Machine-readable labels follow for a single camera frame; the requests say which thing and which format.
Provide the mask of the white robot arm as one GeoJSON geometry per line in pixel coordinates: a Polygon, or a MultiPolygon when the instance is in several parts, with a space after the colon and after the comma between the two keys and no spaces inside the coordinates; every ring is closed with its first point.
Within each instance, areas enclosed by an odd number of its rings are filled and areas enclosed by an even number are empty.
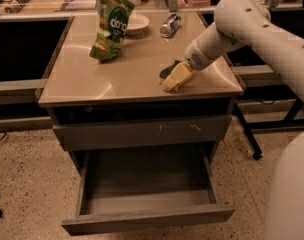
{"type": "MultiPolygon", "coordinates": [[[[253,0],[221,0],[214,22],[187,47],[184,61],[162,81],[176,90],[194,70],[247,45],[304,103],[304,39],[270,22],[253,0]]],[[[304,132],[281,153],[270,183],[262,240],[304,240],[304,132]]]]}

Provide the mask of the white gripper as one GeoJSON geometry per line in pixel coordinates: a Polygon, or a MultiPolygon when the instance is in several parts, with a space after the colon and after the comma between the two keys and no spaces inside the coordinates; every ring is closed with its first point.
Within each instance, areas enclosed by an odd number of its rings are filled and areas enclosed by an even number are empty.
{"type": "Polygon", "coordinates": [[[193,70],[204,70],[212,64],[212,60],[203,54],[196,40],[186,48],[184,58],[186,62],[180,62],[161,84],[164,91],[177,91],[192,78],[193,70]]]}

